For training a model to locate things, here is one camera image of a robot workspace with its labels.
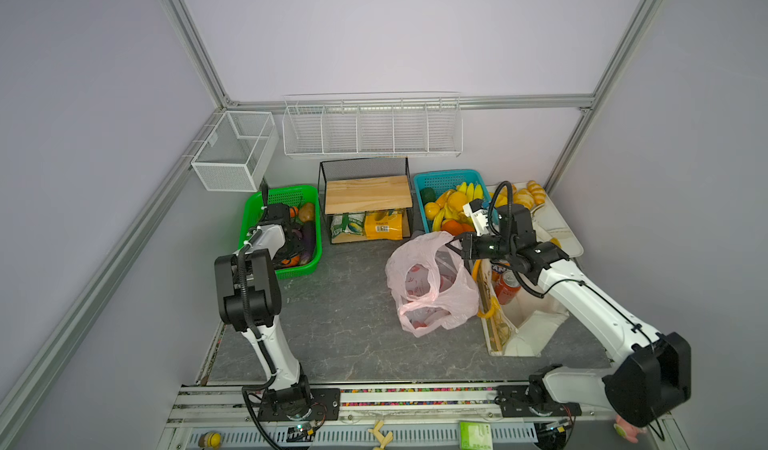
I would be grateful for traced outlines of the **orange Fanta can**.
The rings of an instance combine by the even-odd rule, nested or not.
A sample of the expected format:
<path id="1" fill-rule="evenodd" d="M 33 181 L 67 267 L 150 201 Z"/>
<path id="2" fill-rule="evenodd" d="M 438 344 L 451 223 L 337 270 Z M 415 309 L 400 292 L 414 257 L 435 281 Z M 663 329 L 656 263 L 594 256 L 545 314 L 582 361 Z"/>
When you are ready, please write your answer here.
<path id="1" fill-rule="evenodd" d="M 506 261 L 492 261 L 491 262 L 491 271 L 493 275 L 501 276 L 507 271 L 511 270 L 511 266 Z"/>

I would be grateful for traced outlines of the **orange pumpkin toy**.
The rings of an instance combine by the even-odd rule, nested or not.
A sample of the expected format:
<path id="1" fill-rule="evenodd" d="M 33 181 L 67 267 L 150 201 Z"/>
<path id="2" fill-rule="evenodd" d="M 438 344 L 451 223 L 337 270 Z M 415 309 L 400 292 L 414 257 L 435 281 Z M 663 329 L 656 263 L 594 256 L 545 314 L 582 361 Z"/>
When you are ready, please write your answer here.
<path id="1" fill-rule="evenodd" d="M 299 265 L 300 260 L 301 260 L 301 256 L 300 255 L 295 255 L 295 256 L 293 256 L 291 258 L 287 258 L 287 259 L 282 260 L 281 261 L 281 265 L 284 268 L 295 267 L 295 266 Z"/>

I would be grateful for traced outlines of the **pink plastic grocery bag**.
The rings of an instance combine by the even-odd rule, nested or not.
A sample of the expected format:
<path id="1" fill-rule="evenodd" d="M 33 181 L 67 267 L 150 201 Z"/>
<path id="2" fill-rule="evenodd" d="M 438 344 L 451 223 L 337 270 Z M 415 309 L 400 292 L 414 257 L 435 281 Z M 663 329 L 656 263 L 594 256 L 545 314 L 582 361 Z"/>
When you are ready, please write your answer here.
<path id="1" fill-rule="evenodd" d="M 447 232 L 420 235 L 399 246 L 385 265 L 387 287 L 402 329 L 420 338 L 475 317 L 478 286 Z"/>

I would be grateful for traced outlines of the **cream canvas tote bag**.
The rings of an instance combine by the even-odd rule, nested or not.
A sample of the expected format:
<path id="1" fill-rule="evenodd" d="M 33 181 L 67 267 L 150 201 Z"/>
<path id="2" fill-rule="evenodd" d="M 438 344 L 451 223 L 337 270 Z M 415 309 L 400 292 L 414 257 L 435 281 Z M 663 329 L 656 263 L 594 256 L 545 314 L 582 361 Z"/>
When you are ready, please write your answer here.
<path id="1" fill-rule="evenodd" d="M 489 260 L 475 262 L 472 277 L 478 286 L 481 320 L 488 353 L 494 357 L 540 357 L 555 332 L 569 318 L 552 297 L 538 299 L 520 290 L 501 304 L 492 287 Z"/>

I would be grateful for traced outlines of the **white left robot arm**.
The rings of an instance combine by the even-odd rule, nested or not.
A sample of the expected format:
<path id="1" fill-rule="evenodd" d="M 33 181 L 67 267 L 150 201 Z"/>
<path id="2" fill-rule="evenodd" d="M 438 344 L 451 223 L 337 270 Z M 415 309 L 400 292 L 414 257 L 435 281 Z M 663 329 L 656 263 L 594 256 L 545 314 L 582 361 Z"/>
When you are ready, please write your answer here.
<path id="1" fill-rule="evenodd" d="M 265 373 L 262 384 L 246 387 L 261 394 L 267 417 L 299 419 L 311 412 L 312 395 L 301 364 L 281 327 L 282 296 L 273 258 L 287 243 L 290 223 L 285 204 L 266 204 L 240 247 L 214 262 L 218 311 L 251 345 Z"/>

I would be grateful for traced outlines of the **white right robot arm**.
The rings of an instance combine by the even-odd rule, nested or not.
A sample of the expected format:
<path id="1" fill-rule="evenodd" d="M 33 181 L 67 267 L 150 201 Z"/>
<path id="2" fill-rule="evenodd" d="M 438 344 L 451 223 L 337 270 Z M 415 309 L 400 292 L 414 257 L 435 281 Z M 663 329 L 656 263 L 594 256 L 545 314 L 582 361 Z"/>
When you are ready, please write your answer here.
<path id="1" fill-rule="evenodd" d="M 464 207 L 474 229 L 458 236 L 464 261 L 501 260 L 530 295 L 563 304 L 603 345 L 610 367 L 546 367 L 529 378 L 527 400 L 541 411 L 556 404 L 609 408 L 636 427 L 687 402 L 692 394 L 689 343 L 663 334 L 592 282 L 561 248 L 538 239 L 529 210 L 473 201 Z"/>

